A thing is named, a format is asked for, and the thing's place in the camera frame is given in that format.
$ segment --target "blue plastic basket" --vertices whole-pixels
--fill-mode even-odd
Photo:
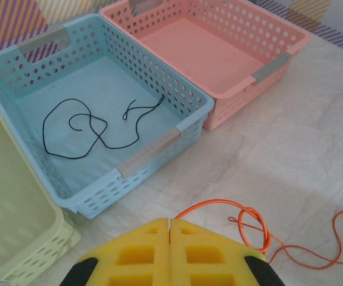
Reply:
[[[37,62],[23,54],[48,42],[67,47]],[[80,160],[49,155],[42,143],[45,116],[62,100],[77,98],[94,116],[108,122],[108,145],[136,139],[135,122],[144,110],[127,106],[155,105],[139,122],[140,140],[122,150],[98,142]],[[0,111],[52,199],[61,207],[91,219],[134,189],[201,135],[213,100],[202,90],[143,49],[99,15],[87,15],[39,37],[0,51]],[[84,153],[96,136],[88,119],[69,118],[86,110],[67,102],[46,123],[47,146],[70,157]],[[101,122],[94,128],[102,130]]]

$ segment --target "pink plastic basket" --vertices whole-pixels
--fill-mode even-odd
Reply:
[[[122,0],[100,14],[214,98],[209,130],[281,79],[310,41],[243,0]]]

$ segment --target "black cord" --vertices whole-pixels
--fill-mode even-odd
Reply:
[[[155,106],[149,106],[149,107],[148,107],[148,106],[131,107],[132,104],[136,102],[136,100],[133,100],[133,101],[128,105],[128,108],[127,108],[126,111],[124,112],[124,114],[123,114],[123,116],[122,116],[122,119],[123,119],[123,120],[127,120],[127,119],[128,119],[128,113],[129,113],[129,111],[131,111],[131,110],[143,109],[143,108],[148,108],[148,109],[149,109],[147,112],[141,114],[141,115],[138,117],[137,121],[136,121],[136,127],[135,127],[135,129],[136,129],[137,138],[136,138],[132,143],[130,143],[130,144],[127,144],[127,145],[124,145],[124,146],[121,146],[121,147],[110,147],[110,146],[108,146],[108,145],[104,142],[104,140],[101,138],[102,134],[103,134],[103,133],[107,130],[107,128],[108,128],[108,122],[107,122],[106,120],[100,118],[100,117],[96,117],[96,116],[92,115],[91,110],[88,108],[88,106],[87,106],[83,101],[78,100],[78,99],[76,99],[76,98],[68,98],[68,99],[66,99],[66,100],[63,100],[63,101],[59,102],[59,103],[57,104],[57,106],[55,106],[55,107],[47,114],[47,116],[46,116],[45,119],[43,120],[43,124],[42,124],[42,142],[43,142],[43,147],[44,147],[44,149],[45,149],[45,151],[46,151],[47,154],[50,154],[50,155],[53,155],[53,156],[57,156],[57,157],[61,157],[61,158],[65,158],[65,159],[69,159],[69,160],[77,160],[77,159],[85,158],[85,157],[88,156],[88,154],[92,151],[92,149],[94,148],[94,146],[96,145],[96,143],[97,143],[98,141],[101,141],[105,148],[108,148],[108,149],[111,149],[111,150],[118,150],[118,149],[128,148],[128,147],[134,145],[135,143],[137,143],[137,142],[140,140],[140,134],[138,133],[138,124],[139,124],[139,122],[140,122],[140,119],[141,119],[143,116],[145,116],[145,115],[147,115],[147,114],[153,112],[158,106],[160,106],[160,105],[162,104],[162,102],[164,101],[164,99],[165,99],[165,96],[162,95],[162,97],[160,98],[160,100],[157,102],[157,104],[156,104]],[[78,132],[82,131],[83,129],[75,128],[75,127],[71,124],[71,121],[72,121],[75,117],[77,117],[77,116],[88,116],[88,117],[89,117],[89,127],[91,128],[91,130],[92,130],[92,131],[94,132],[94,134],[96,135],[96,140],[93,142],[93,144],[91,145],[91,147],[88,149],[87,153],[84,154],[84,155],[82,155],[82,156],[78,156],[78,157],[69,157],[69,156],[64,156],[64,155],[57,154],[57,153],[52,153],[52,152],[48,151],[47,146],[46,146],[46,140],[45,140],[45,125],[46,125],[46,121],[47,121],[48,117],[49,117],[49,116],[50,116],[50,115],[51,115],[51,114],[52,114],[61,104],[65,103],[65,102],[67,102],[67,101],[77,101],[77,102],[81,103],[81,104],[87,109],[87,111],[88,111],[88,113],[77,113],[77,114],[71,116],[70,119],[68,120],[68,125],[69,125],[69,127],[70,127],[72,130],[74,130],[74,131],[78,131]],[[105,123],[104,129],[103,129],[100,133],[96,132],[96,130],[93,128],[93,126],[92,126],[92,119],[97,119],[97,120],[99,120],[100,122],[104,122],[104,123]]]

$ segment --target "orange cord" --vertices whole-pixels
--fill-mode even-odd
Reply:
[[[254,248],[249,242],[248,240],[245,238],[245,234],[244,234],[244,231],[243,231],[243,226],[247,226],[249,228],[253,228],[253,229],[257,229],[258,231],[261,231],[264,235],[264,239],[263,239],[263,247],[262,248],[256,248],[257,250],[260,250],[264,255],[266,255],[266,252],[267,250],[269,249],[269,247],[271,246],[271,240],[272,238],[274,240],[276,240],[279,244],[281,244],[281,247],[275,251],[275,253],[273,254],[272,258],[270,259],[269,263],[271,264],[272,261],[274,261],[274,259],[276,258],[276,255],[284,250],[285,253],[288,255],[288,257],[290,259],[292,259],[293,262],[295,262],[296,264],[300,265],[300,266],[303,266],[305,268],[309,268],[309,269],[314,269],[314,270],[324,270],[324,269],[327,269],[331,266],[333,266],[334,264],[340,264],[340,265],[343,265],[343,262],[339,261],[339,258],[341,257],[341,254],[342,254],[342,242],[341,242],[341,239],[338,235],[338,232],[337,232],[337,229],[336,229],[336,220],[338,218],[339,215],[343,214],[343,211],[341,212],[338,212],[334,217],[333,217],[333,231],[334,231],[334,234],[336,236],[336,240],[337,240],[337,244],[338,244],[338,253],[337,253],[337,256],[335,259],[328,259],[324,256],[321,256],[315,252],[313,252],[312,250],[310,249],[307,249],[305,247],[302,247],[300,245],[293,245],[293,244],[290,244],[290,245],[285,245],[280,239],[278,239],[276,236],[272,235],[269,230],[267,229],[267,226],[263,220],[263,218],[261,217],[261,214],[259,214],[255,209],[251,208],[251,207],[245,207],[245,206],[242,206],[241,204],[235,202],[235,201],[230,201],[230,200],[224,200],[224,199],[220,199],[220,198],[217,198],[217,199],[213,199],[213,200],[208,200],[208,201],[203,201],[201,203],[198,203],[190,208],[188,208],[187,210],[184,210],[183,212],[181,212],[179,215],[176,216],[176,219],[181,219],[182,217],[186,216],[188,213],[200,208],[200,207],[203,207],[203,206],[207,206],[209,204],[230,204],[232,206],[235,206],[235,207],[238,207],[240,208],[240,212],[239,212],[239,215],[238,215],[238,219],[235,219],[234,217],[229,217],[228,220],[230,222],[235,222],[238,224],[238,229],[239,229],[239,233],[241,235],[241,238],[244,242],[245,245],[249,246],[249,247],[252,247]],[[252,216],[254,219],[256,219],[260,225],[261,225],[261,228],[258,228],[256,226],[253,226],[253,225],[248,225],[246,223],[243,223],[242,222],[242,218],[243,218],[243,215],[245,213],[248,213],[250,216]],[[327,262],[329,262],[327,265],[325,266],[321,266],[321,267],[318,267],[318,266],[311,266],[311,265],[308,265],[308,264],[305,264],[305,263],[301,263],[299,261],[297,261],[296,259],[294,259],[290,253],[287,251],[288,248],[299,248],[301,250],[305,250],[306,252],[308,253],[311,253],[312,255],[320,258],[320,259],[323,259]]]

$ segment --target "yellow plastic basket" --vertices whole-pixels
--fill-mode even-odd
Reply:
[[[0,285],[24,286],[80,239],[0,116]]]

